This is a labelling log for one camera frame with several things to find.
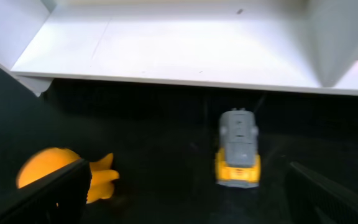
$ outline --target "orange toy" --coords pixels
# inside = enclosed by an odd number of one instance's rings
[[[114,184],[111,181],[118,179],[119,174],[117,171],[110,169],[112,158],[112,153],[110,153],[98,162],[89,163],[92,179],[86,203],[110,198],[114,193]],[[31,184],[78,159],[81,159],[80,156],[69,149],[56,147],[45,149],[24,164],[17,176],[17,187],[22,188],[27,184]]]

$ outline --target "orange plush toy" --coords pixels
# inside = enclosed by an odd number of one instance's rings
[[[17,187],[22,188],[27,184],[31,184],[78,159],[81,159],[80,156],[69,149],[56,147],[45,149],[24,164],[17,176]],[[89,163],[92,179],[86,203],[110,198],[114,193],[114,184],[111,181],[118,179],[119,174],[117,171],[110,169],[111,164],[112,153],[98,162]]]

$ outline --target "white vertical panel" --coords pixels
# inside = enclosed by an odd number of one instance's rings
[[[48,15],[40,0],[0,0],[0,65],[13,67]]]
[[[311,0],[319,73],[333,86],[358,59],[358,0]]]

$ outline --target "orange fish toy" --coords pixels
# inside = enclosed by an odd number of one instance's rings
[[[31,157],[23,166],[17,176],[16,184],[22,188],[32,182],[81,159],[81,157],[69,150],[57,147],[44,149]],[[105,156],[98,162],[90,162],[92,173],[91,187],[88,191],[86,203],[92,203],[99,199],[108,199],[114,193],[112,180],[119,178],[115,170],[111,170],[112,153]]]

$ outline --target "toy car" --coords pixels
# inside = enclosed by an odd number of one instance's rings
[[[217,183],[241,188],[259,186],[258,128],[254,114],[232,110],[223,113],[219,122],[219,151],[215,162]]]

